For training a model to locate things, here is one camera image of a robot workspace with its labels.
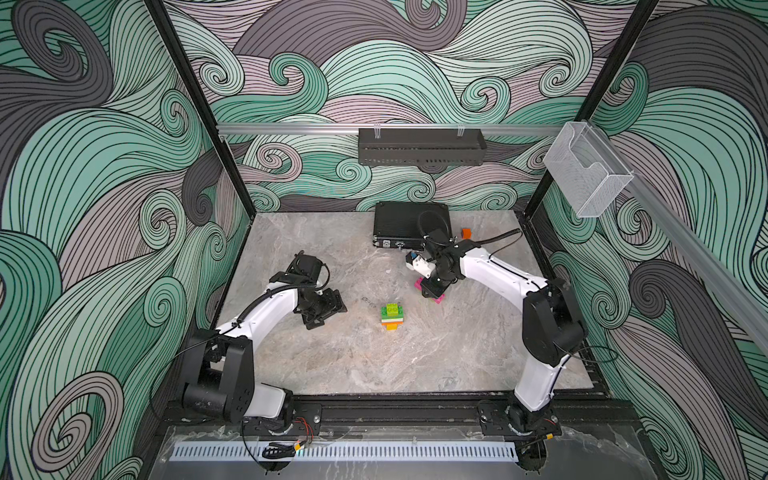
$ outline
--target pink lego brick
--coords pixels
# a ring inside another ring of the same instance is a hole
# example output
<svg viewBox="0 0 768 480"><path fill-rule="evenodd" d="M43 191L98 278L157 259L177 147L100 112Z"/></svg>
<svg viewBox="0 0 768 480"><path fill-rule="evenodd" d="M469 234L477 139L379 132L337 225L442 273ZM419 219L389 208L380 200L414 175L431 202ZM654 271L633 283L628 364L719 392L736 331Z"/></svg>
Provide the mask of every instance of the pink lego brick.
<svg viewBox="0 0 768 480"><path fill-rule="evenodd" d="M424 280L423 276L419 277L419 279L416 280L416 283L413 284L413 286L415 286L419 291L421 291L422 289L422 280ZM435 301L435 303L440 304L440 302L442 302L442 299L444 298L445 298L445 294L442 294L440 298L437 298L437 299L433 298L433 300Z"/></svg>

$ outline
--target black cable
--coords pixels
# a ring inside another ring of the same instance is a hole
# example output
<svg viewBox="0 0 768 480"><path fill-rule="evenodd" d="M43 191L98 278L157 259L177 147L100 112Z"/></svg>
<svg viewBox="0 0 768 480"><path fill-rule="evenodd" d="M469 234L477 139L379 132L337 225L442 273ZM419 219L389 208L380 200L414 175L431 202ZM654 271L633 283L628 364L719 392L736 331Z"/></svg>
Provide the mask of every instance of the black cable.
<svg viewBox="0 0 768 480"><path fill-rule="evenodd" d="M503 239L505 239L507 237L511 237L512 235L514 235L516 233L520 233L520 232L521 232L521 230L519 228L513 228L512 230L510 230L508 232L504 232L504 233L502 233L500 235L496 235L495 237L486 238L485 240L478 240L476 243L479 243L480 245L486 245L488 243L498 242L499 240L503 240Z"/></svg>
<svg viewBox="0 0 768 480"><path fill-rule="evenodd" d="M245 307L245 310L243 310L243 312L240 313L240 315L237 316L237 320L236 321L237 322L242 322L243 320L245 320L245 318L248 316L249 313L251 313L253 311L253 309L255 309L257 306L259 306L260 303L262 303L264 300L270 298L275 293L284 292L286 290L294 290L294 289L295 290L299 290L299 289L305 289L305 288L310 288L310 289L313 289L313 290L322 290L325 287L325 285L328 284L330 279L331 279L331 271L328 270L328 279L326 279L326 282L323 284L323 286L320 286L320 287L318 287L316 285L316 283L299 283L297 285L282 285L282 286L278 286L276 288L273 288L272 290L267 290L266 292L264 292L261 295L259 295L253 302L251 302L250 305Z"/></svg>
<svg viewBox="0 0 768 480"><path fill-rule="evenodd" d="M257 458L253 456L253 453L250 452L248 444L245 442L245 425L243 424L242 419L240 420L240 437L243 439L243 447L245 447L245 451L248 452L248 455L250 455L251 458L253 458L254 462L259 463Z"/></svg>
<svg viewBox="0 0 768 480"><path fill-rule="evenodd" d="M434 244L435 244L435 245L437 245L438 247L447 247L447 246L448 246L448 244L447 244L447 243L441 243L441 242L438 242L437 240L435 240L435 239L431 238L431 237L430 237L430 236L429 236L429 235L428 235L428 234L427 234L427 233L424 231L424 227L422 227L422 217L423 217L425 214L434 214L434 215L435 215L437 218L439 218L439 219L442 221L442 224L443 224L443 225L445 225L445 235L446 235L446 236L449 236L449 235L451 234L451 227L449 227L449 226L448 226L448 222L446 222L446 221L445 221L445 218L443 218L443 217L441 217L440 215L438 215L438 214L437 214L437 212L435 212L434 210L424 210L424 211L423 211L423 212L421 212L421 213L419 214L419 216L416 218L416 228L418 228L418 229L419 229L419 233L422 235L422 238L423 238L424 240L429 240L430 242L434 243Z"/></svg>
<svg viewBox="0 0 768 480"><path fill-rule="evenodd" d="M493 258L493 256L494 256L495 254L497 254L497 253L501 252L501 251L502 251L502 250L504 250L505 248L507 248L507 247L511 247L512 245L514 245L515 243L517 243L517 242L518 242L518 240L520 240L520 239L521 239L522 237L524 237L524 236L525 236L525 235L523 235L523 234L522 234L522 232L520 232L520 237L517 237L517 238L515 238L515 239L514 239L512 242L510 242L510 243L507 243L506 245L504 245L502 248L500 248L500 249L498 249L498 250L494 250L494 252L493 252L493 253L491 253L490 255L488 255L488 260L490 260L491 258Z"/></svg>
<svg viewBox="0 0 768 480"><path fill-rule="evenodd" d="M554 343L554 346L558 347L560 350L562 350L563 352L567 353L570 356L576 356L577 353L583 352L585 350L590 350L590 349L603 349L603 350L607 350L609 352L612 352L614 354L614 357L612 359L608 359L608 360L589 360L589 359L582 358L580 356L576 357L577 359L579 359L579 360L581 360L582 362L585 362L585 363L613 363L613 362L615 362L616 360L619 359L619 355L620 355L617 350L612 349L610 346L586 345L586 346L582 346L580 349L576 350L575 352L568 352L566 349L564 349L563 347L559 346L557 343Z"/></svg>

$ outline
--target white vent grille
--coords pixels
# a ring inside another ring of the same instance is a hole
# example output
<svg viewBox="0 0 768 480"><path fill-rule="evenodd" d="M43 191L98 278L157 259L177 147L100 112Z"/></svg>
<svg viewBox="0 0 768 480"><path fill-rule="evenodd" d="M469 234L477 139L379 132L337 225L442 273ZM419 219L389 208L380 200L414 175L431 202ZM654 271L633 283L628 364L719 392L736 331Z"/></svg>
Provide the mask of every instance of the white vent grille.
<svg viewBox="0 0 768 480"><path fill-rule="evenodd" d="M248 442L248 449L259 460L269 442ZM517 462L515 445L510 442L366 442L315 441L297 452L295 462ZM177 442L172 462L252 462L242 442Z"/></svg>

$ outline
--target black mounting plate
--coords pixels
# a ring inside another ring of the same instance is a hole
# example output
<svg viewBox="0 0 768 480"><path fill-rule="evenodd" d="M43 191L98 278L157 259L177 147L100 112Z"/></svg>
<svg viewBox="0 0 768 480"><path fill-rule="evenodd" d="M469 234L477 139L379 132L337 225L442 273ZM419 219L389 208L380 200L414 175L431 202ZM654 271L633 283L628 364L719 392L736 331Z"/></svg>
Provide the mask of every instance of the black mounting plate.
<svg viewBox="0 0 768 480"><path fill-rule="evenodd" d="M315 418L320 419L323 406L319 403L297 402L294 404L293 420L303 417L315 436L320 433L320 423L315 422ZM283 433L285 428L280 431L274 430L274 419L264 419L261 417L243 417L243 431L246 436L258 435L259 437L300 437L307 435L306 427L302 422L292 422L292 427Z"/></svg>

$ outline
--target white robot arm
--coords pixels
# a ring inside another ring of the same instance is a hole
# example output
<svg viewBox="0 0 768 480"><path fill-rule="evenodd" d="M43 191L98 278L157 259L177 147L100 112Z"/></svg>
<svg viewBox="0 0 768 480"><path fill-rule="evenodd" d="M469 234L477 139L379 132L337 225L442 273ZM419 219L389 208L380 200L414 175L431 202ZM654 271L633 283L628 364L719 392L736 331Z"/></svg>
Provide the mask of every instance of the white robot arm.
<svg viewBox="0 0 768 480"><path fill-rule="evenodd" d="M425 249L432 258L427 260L413 252L406 255L406 266L424 276L423 296L438 299L453 283L471 278L522 312L528 358L515 387L510 420L520 435L546 433L550 425L541 418L553 396L554 384L571 358L568 352L576 349L587 334L570 287L562 280L548 281L493 258L481 243L454 243L440 230L425 235Z"/></svg>
<svg viewBox="0 0 768 480"><path fill-rule="evenodd" d="M267 333L288 313L301 313L306 329L325 324L334 313L346 312L338 290L318 281L326 264L303 251L285 272L278 272L261 296L231 322L215 330L198 330L187 342L180 374L185 407L206 415L239 422L244 416L273 419L281 416L289 390L259 383L253 358Z"/></svg>
<svg viewBox="0 0 768 480"><path fill-rule="evenodd" d="M439 298L458 280L472 278L509 300L523 313L523 342L528 350L523 375L515 387L508 411L519 435L547 433L542 421L554 384L564 364L584 339L586 329L575 296L561 280L547 281L492 258L480 243L430 241L425 260L406 256L412 270L424 275L422 295ZM237 321L217 330L199 330L188 344L199 345L184 354L180 374L185 407L206 415L239 422L243 416L285 417L290 391L256 382L253 353L267 333L287 313L301 313L307 329L323 325L337 312L346 312L338 290L318 286L324 264L299 252L286 269L270 279L264 294L255 299ZM222 369L212 364L226 357Z"/></svg>

